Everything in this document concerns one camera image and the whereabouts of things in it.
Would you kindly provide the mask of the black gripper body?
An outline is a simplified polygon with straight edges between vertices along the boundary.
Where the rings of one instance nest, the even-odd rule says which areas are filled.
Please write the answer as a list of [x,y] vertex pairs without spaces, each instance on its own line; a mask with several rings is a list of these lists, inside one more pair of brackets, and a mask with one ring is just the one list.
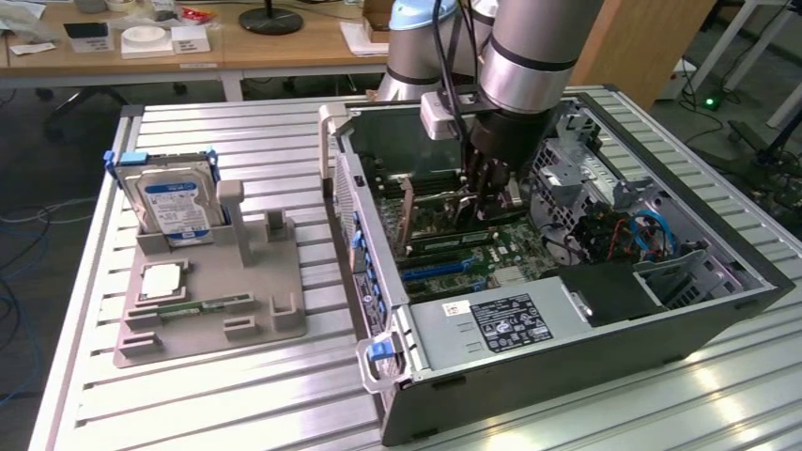
[[470,142],[485,157],[519,170],[552,127],[552,110],[534,115],[514,114],[506,110],[483,112],[475,116]]

